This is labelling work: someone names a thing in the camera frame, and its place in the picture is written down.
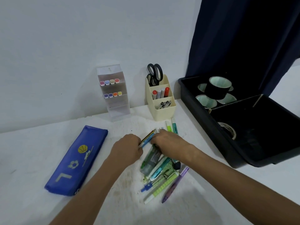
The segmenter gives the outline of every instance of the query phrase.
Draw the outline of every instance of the yellow basketball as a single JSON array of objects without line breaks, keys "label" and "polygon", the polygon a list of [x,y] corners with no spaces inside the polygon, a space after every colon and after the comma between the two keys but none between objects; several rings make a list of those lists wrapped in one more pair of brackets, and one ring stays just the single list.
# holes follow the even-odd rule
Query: yellow basketball
[{"label": "yellow basketball", "polygon": [[87,147],[86,145],[81,145],[81,146],[78,148],[78,152],[79,152],[79,153],[85,153],[87,150],[88,150],[88,147]]}]

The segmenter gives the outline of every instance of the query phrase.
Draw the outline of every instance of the white wall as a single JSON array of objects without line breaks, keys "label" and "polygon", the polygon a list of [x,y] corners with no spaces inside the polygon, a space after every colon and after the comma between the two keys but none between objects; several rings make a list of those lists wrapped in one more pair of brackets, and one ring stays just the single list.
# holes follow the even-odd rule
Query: white wall
[{"label": "white wall", "polygon": [[[106,112],[97,66],[121,64],[130,106],[146,66],[185,75],[201,0],[1,0],[0,132]],[[175,97],[179,97],[175,85]]]},{"label": "white wall", "polygon": [[300,117],[300,66],[292,66],[270,98]]}]

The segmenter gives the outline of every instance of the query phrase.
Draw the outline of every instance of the purple highlighter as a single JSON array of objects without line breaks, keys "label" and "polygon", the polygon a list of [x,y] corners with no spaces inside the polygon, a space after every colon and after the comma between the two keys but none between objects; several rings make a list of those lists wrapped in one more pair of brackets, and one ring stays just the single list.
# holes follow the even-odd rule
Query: purple highlighter
[{"label": "purple highlighter", "polygon": [[173,193],[174,189],[176,188],[176,186],[178,185],[178,183],[180,182],[180,180],[183,178],[183,176],[187,173],[187,171],[189,170],[189,167],[187,166],[182,173],[176,178],[176,180],[174,181],[174,183],[171,185],[170,189],[167,190],[167,192],[165,193],[163,200],[161,201],[162,203],[164,203]]}]

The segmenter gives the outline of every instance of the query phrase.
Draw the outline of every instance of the black tray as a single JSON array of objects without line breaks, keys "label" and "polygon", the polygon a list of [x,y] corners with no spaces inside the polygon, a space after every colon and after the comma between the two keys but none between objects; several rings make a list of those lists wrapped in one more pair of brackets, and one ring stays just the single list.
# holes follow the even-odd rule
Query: black tray
[{"label": "black tray", "polygon": [[[180,78],[181,99],[233,168],[245,164],[261,167],[300,154],[300,118],[265,95],[230,92],[238,101],[205,109],[195,98],[203,94],[201,77]],[[218,124],[236,131],[232,138]]]}]

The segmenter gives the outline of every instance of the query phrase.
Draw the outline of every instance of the black scissors handle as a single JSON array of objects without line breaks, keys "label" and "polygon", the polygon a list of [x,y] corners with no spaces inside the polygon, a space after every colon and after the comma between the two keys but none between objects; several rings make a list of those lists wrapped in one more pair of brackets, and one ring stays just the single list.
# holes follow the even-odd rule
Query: black scissors handle
[{"label": "black scissors handle", "polygon": [[147,80],[150,86],[157,86],[159,82],[163,80],[163,70],[159,64],[148,64],[147,66],[149,74]]}]

